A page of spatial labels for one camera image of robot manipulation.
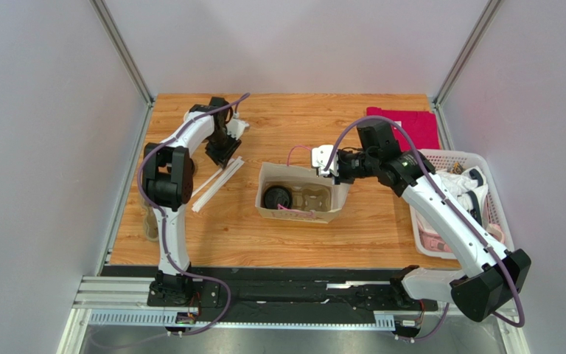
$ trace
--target wood grain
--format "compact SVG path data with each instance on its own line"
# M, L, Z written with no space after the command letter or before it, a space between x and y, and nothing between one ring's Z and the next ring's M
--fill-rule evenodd
M237 94L223 95L229 102ZM210 94L159 95L146 142L159 142L180 124L185 111L207 103ZM187 249L194 266L280 266L337 268L402 268L410 264L455 268L456 261L416 252L409 207L375 178L356 181L342 213L329 224L262 218L254 202L263 162L284 164L297 144L332 144L368 106L428 111L424 95L385 94L254 94L240 105L251 124L235 156L245 164L200 213L188 208ZM342 146L359 146L351 132ZM192 157L200 186L217 167L204 153ZM292 164L308 166L309 153L295 150ZM197 200L199 192L190 204ZM144 211L133 181L111 255L111 264L158 264L158 243L146 240Z

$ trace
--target white plastic rod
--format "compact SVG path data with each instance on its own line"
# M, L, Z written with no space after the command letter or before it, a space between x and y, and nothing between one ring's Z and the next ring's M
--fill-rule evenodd
M215 193L217 193L217 191L220 190L220 188L222 188L222 186L229 179L231 179L231 177L240 169L243 164L244 161L242 160L242 157L237 157L237 159L228 166L226 171L224 171L224 173L216 180L216 182L211 185L209 190L207 190L196 202L194 202L194 204L192 205L192 210L194 212L199 212L200 209L202 209L202 207L204 207L204 205L207 204L207 202L211 198L213 198Z
M235 159L230 159L230 160L228 160L228 163L232 164L233 161L235 161ZM221 168L221 167L219 169L217 169L217 171L215 171L215 173L212 174L211 177L209 177L209 179L207 179L205 181L205 183L201 184L200 187L198 187L195 191L192 192L192 198L194 198L194 195L197 195L198 192L200 192L207 184L209 184L211 181L213 181L213 178L215 178L215 176L219 175L220 172L222 172L222 171L224 171L224 169Z

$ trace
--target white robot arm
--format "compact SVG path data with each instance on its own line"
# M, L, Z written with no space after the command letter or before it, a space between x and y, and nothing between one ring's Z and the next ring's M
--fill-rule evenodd
M510 252L489 235L451 196L441 198L422 172L412 151L402 152L392 127L379 120L357 126L360 152L338 150L329 163L333 145L312 150L312 166L318 175L334 183L352 184L356 178L377 177L420 212L449 245L462 269L440 271L410 266L390 280L398 302L432 299L455 303L473 321L480 322L512 298L511 289L491 251L499 255L518 291L531 260L523 250ZM422 157L435 184L446 192L433 165ZM483 245L473 230L487 243Z
M240 146L240 137L249 124L236 117L230 105L222 98L213 97L208 105L195 105L184 116L183 124L160 144L150 143L144 149L148 156L157 150L144 166L141 185L146 196L158 205L154 209L161 235L161 256L156 283L151 290L163 297L163 293L185 293L191 281L178 274L172 261L183 271L190 267L185 242L185 209L192 196L195 166L190 153L196 151L204 141L206 154L216 164L225 168L228 160ZM175 301L188 301L189 298Z

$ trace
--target white wall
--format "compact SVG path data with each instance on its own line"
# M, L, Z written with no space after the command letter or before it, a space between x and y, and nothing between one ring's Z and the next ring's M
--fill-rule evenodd
M107 0L153 94L434 95L486 0Z
M144 103L88 1L0 2L0 353L54 353Z
M490 163L533 261L531 352L566 353L566 1L505 1L444 112L456 150Z

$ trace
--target laundry basket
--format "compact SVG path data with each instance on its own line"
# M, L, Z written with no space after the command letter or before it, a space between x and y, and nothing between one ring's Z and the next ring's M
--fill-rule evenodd
M456 162L461 164L464 169L479 166L483 174L486 175L486 179L488 181L488 195L486 198L486 203L484 205L484 212L489 215L490 223L496 223L500 226L501 231L503 231L503 234L505 234L506 236L506 247L510 251L514 251L514 244L512 243L512 237L508 228L506 216L503 214L503 208L501 206L501 201L499 200L499 194L497 193L497 186L495 185L495 181L492 180L492 174L490 174L490 169L488 168L486 160L475 153L465 153L462 151L430 149L420 149L419 151L425 157L427 157L429 162L431 162L436 170L449 170ZM440 257L447 260L454 260L455 256L453 255L453 253L430 251L423 246L418 228L418 222L416 219L416 210L411 206L410 213L412 216L412 226L414 241L416 242L416 250L419 253L426 254L430 257Z

